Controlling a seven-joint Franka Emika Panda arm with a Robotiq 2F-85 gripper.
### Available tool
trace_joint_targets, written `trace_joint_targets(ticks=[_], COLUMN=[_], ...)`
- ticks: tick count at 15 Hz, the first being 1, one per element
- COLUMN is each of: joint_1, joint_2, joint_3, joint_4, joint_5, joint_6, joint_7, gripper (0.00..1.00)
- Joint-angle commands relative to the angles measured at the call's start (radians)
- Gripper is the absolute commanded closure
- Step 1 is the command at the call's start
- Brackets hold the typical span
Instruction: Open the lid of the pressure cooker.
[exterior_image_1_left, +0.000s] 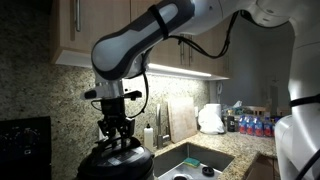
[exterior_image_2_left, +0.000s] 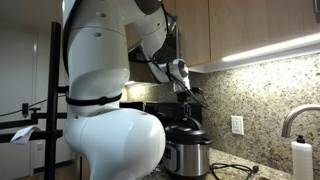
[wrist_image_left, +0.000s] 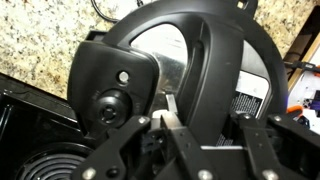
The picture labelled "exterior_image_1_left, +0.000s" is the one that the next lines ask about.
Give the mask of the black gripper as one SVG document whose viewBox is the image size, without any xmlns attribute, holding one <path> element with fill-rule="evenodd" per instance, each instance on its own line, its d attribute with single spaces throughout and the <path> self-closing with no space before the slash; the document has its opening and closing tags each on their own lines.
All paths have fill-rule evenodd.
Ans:
<svg viewBox="0 0 320 180">
<path fill-rule="evenodd" d="M 121 136 L 121 147 L 127 147 L 127 140 L 134 134 L 135 120 L 125 114 L 125 104 L 122 97 L 116 99 L 102 99 L 100 101 L 103 119 L 99 125 L 99 145 L 114 146 L 116 132 Z"/>
</svg>

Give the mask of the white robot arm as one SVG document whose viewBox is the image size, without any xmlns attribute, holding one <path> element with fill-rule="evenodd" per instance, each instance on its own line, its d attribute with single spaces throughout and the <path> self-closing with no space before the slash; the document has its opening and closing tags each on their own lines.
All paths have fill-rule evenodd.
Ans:
<svg viewBox="0 0 320 180">
<path fill-rule="evenodd" d="M 275 125 L 278 165 L 282 180 L 319 180 L 320 0 L 161 0 L 95 43 L 96 96 L 120 96 L 120 80 L 137 75 L 142 53 L 158 42 L 171 35 L 201 34 L 239 11 L 263 28 L 289 23 L 294 30 L 291 114 Z"/>
</svg>

